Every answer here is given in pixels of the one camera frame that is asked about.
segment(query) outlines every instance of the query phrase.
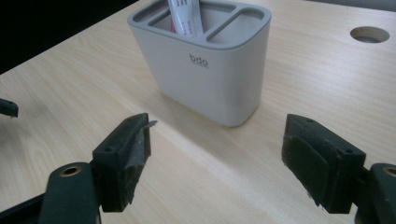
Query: pen holder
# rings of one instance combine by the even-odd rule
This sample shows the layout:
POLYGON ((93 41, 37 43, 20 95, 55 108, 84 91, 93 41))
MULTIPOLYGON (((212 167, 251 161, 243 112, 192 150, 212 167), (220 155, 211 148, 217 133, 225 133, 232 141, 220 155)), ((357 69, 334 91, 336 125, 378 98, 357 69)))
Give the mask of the pen holder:
POLYGON ((264 7, 200 1, 204 34, 171 31, 167 1, 128 17, 161 92, 226 126, 238 126, 261 100, 271 12, 264 7))

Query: dark background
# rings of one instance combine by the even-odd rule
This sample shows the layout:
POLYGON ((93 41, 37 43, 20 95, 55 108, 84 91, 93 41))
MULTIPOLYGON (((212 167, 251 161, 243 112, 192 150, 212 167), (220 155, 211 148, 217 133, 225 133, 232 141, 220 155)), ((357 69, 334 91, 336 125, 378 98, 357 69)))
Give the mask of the dark background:
POLYGON ((365 7, 370 9, 396 12, 396 0, 308 0, 313 2, 331 3, 349 7, 365 7))
POLYGON ((135 1, 3 0, 0 3, 0 74, 135 1))

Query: black plastic part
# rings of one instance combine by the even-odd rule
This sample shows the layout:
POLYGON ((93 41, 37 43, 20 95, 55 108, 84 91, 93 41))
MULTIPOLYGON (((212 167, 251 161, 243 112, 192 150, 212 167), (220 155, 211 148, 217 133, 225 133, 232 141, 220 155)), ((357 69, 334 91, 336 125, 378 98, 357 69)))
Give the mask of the black plastic part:
POLYGON ((0 213, 0 223, 36 224, 41 210, 44 194, 15 205, 0 213))
POLYGON ((328 213, 347 214, 365 153, 312 119, 288 115, 282 160, 328 213))
POLYGON ((91 162, 96 182, 101 186, 104 212, 122 212, 132 202, 134 189, 150 156, 149 115, 124 120, 93 151, 91 162))
POLYGON ((374 164, 369 172, 368 190, 380 223, 396 223, 396 166, 374 164))
POLYGON ((15 103, 0 99, 0 114, 17 118, 18 112, 19 108, 15 103))
POLYGON ((100 223, 92 168, 88 163, 70 163, 51 173, 38 223, 100 223))
POLYGON ((369 171, 362 169, 361 175, 354 178, 350 195, 353 203, 358 206, 358 212, 355 216, 356 224, 377 224, 380 223, 375 206, 369 190, 369 171))

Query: logo on container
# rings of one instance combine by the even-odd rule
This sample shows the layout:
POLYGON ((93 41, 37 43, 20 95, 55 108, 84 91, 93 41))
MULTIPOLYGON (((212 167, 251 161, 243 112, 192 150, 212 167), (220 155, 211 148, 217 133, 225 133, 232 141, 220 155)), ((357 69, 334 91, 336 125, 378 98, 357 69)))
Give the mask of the logo on container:
POLYGON ((192 63, 195 63, 195 64, 200 65, 205 68, 209 67, 209 63, 207 62, 207 60, 205 60, 201 57, 196 57, 196 56, 190 54, 190 59, 191 59, 192 63))

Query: table surface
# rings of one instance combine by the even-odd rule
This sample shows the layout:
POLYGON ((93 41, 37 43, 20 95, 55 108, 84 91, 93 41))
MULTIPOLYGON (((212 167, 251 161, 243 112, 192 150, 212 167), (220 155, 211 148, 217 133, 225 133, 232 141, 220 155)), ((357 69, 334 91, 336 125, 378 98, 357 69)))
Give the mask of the table surface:
POLYGON ((0 76, 0 211, 45 191, 49 174, 92 151, 125 118, 148 112, 152 156, 121 214, 104 223, 353 223, 329 215, 281 160, 286 116, 315 119, 396 163, 396 13, 298 0, 246 0, 273 13, 261 104, 236 128, 163 96, 128 27, 140 1, 0 76), (380 44, 350 36, 387 30, 380 44))

